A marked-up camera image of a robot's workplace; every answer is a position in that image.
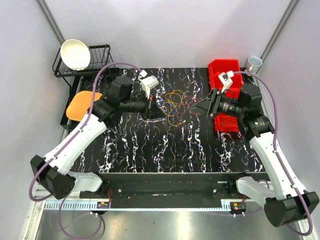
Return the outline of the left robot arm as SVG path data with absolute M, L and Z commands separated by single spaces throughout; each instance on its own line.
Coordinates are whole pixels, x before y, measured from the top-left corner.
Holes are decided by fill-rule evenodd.
M 133 81 L 129 77 L 116 77 L 76 128 L 55 149 L 44 157 L 35 155 L 31 159 L 34 174 L 31 182 L 41 185 L 57 200 L 71 192 L 85 191 L 103 198 L 108 193 L 108 186 L 102 176 L 94 172 L 72 172 L 71 167 L 93 140 L 119 124 L 123 113 L 140 113 L 146 121 L 165 117 L 152 94 L 152 89 L 158 84 L 155 76 L 146 77 L 140 81 L 141 90 L 132 94 Z

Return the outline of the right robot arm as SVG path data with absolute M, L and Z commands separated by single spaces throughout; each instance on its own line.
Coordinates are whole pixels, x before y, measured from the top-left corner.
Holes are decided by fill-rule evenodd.
M 244 84 L 238 99 L 229 98 L 214 88 L 206 98 L 192 104 L 189 109 L 206 117 L 225 114 L 237 119 L 241 135 L 262 161 L 273 189 L 242 172 L 228 181 L 228 195 L 235 199 L 241 195 L 252 199 L 263 208 L 269 222 L 280 227 L 309 219 L 320 199 L 316 192 L 307 191 L 292 171 L 277 143 L 276 129 L 262 114 L 261 101 L 260 88 Z

